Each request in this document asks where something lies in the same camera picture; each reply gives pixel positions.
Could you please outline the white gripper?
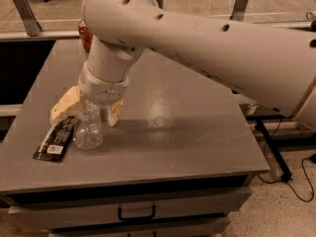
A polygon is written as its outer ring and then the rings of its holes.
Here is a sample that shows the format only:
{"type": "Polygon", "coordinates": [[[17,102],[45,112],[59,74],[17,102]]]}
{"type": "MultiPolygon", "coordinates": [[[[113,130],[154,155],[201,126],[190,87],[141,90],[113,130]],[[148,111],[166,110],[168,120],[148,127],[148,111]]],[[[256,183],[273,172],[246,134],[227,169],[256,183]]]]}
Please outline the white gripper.
{"type": "Polygon", "coordinates": [[[78,79],[78,85],[71,87],[50,110],[51,124],[68,117],[76,116],[85,106],[85,98],[97,105],[107,105],[109,126],[119,121],[123,107],[123,97],[129,84],[129,78],[121,82],[107,82],[95,76],[84,63],[78,79]]]}

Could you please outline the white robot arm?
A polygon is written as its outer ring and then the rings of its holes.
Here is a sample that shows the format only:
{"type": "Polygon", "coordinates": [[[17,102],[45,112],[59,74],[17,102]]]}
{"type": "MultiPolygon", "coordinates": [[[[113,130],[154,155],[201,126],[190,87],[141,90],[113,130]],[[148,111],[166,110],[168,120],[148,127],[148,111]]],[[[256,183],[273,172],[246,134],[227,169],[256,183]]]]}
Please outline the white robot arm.
{"type": "Polygon", "coordinates": [[[110,106],[130,67],[151,49],[263,106],[316,129],[316,44],[311,32],[168,12],[155,0],[83,0],[93,36],[76,95],[110,106]]]}

